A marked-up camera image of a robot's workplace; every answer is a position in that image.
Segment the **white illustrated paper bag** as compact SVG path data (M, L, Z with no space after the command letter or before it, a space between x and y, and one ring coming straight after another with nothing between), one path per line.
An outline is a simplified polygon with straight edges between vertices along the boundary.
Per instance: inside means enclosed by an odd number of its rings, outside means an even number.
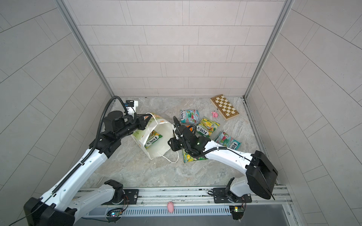
M168 141L173 138L174 126L164 118L156 114L150 114L149 122L144 130L136 130L131 137L150 159L163 157L170 163L177 163L165 157L165 153L171 148Z

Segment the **teal Fox's candy bag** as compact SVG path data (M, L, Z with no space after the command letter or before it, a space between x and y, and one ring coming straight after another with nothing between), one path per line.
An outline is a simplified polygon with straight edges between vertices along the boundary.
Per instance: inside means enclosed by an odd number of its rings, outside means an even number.
M181 123L199 123L200 115L198 110L181 110L180 111Z
M240 142L238 142L235 138L228 135L226 132L222 131L215 140L216 143L225 146L230 149L237 150L240 146Z

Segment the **green Fox's spring tea bag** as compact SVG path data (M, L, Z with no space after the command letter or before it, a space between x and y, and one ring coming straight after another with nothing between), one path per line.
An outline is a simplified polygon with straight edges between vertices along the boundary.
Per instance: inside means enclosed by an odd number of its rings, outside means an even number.
M219 123L204 117L197 125L196 132L200 135L210 138L210 136L216 131L219 126Z

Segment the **green blue snack bag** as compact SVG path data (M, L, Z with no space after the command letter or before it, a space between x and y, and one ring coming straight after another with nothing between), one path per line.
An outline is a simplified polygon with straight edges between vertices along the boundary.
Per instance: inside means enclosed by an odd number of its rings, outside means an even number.
M156 141L160 140L163 136L156 132L156 131L152 131L144 145L144 147L146 149L148 149L152 144L154 144Z

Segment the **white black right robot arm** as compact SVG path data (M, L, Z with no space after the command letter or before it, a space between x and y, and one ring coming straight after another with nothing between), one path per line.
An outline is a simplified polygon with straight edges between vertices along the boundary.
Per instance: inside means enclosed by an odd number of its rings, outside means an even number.
M264 153L244 153L222 146L207 137L197 137L185 126L174 130L168 144L174 152L184 150L193 158L216 160L245 175L230 179L225 190L216 196L233 203L242 203L242 197L251 193L266 200L273 198L278 171Z

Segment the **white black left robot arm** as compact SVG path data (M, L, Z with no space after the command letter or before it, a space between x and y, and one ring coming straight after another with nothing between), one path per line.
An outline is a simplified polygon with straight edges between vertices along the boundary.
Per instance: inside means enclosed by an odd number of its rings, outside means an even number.
M106 202L122 202L123 185L115 180L79 198L74 196L93 172L121 145L121 140L137 130L144 130L152 114L124 115L121 111L102 116L95 140L82 158L54 187L40 198L30 198L24 205L30 226L72 226L96 207Z

